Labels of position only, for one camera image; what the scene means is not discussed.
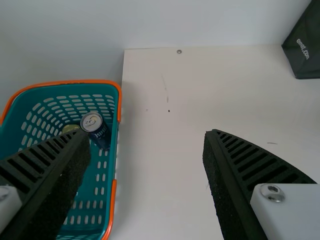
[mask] metal screw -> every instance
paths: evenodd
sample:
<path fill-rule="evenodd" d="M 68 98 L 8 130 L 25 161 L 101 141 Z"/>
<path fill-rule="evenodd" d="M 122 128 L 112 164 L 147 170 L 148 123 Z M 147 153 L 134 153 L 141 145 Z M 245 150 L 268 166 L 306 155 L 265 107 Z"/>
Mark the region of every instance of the metal screw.
<path fill-rule="evenodd" d="M 266 183 L 260 186 L 260 193 L 269 201 L 281 203 L 285 200 L 285 193 L 276 185 Z"/>

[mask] blue can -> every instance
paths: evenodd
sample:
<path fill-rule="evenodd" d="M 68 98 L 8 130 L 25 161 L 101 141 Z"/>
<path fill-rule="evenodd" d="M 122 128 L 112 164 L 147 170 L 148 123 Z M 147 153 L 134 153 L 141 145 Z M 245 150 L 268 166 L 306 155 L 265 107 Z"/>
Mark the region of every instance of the blue can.
<path fill-rule="evenodd" d="M 103 150 L 108 150 L 111 144 L 111 131 L 103 117 L 97 112 L 88 112 L 80 121 L 80 127 L 91 140 Z"/>

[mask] black bag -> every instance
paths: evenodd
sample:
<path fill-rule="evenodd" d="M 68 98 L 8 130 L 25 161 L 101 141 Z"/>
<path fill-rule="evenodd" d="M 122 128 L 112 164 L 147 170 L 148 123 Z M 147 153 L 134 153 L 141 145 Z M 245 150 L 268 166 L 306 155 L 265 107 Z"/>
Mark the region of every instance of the black bag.
<path fill-rule="evenodd" d="M 282 44 L 297 79 L 320 79 L 320 0 L 312 0 Z"/>

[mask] teal plastic basket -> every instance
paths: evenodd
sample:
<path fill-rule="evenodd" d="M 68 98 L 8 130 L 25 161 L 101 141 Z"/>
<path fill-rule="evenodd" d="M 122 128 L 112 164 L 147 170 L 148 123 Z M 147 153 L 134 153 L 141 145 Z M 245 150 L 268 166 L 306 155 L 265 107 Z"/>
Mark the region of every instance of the teal plastic basket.
<path fill-rule="evenodd" d="M 76 80 L 36 84 L 17 92 L 1 118 L 0 159 L 80 124 L 88 112 L 100 113 L 112 130 L 109 151 L 92 141 L 91 162 L 58 240 L 106 240 L 114 215 L 115 167 L 121 89 L 107 80 Z"/>

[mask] white shelf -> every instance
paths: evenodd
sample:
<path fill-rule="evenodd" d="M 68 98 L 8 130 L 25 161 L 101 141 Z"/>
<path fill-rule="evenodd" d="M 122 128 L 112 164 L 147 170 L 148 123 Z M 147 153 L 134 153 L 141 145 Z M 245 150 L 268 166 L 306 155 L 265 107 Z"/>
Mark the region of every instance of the white shelf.
<path fill-rule="evenodd" d="M 223 239 L 202 162 L 211 129 L 320 182 L 319 80 L 295 79 L 279 45 L 181 50 L 125 51 L 112 240 Z"/>

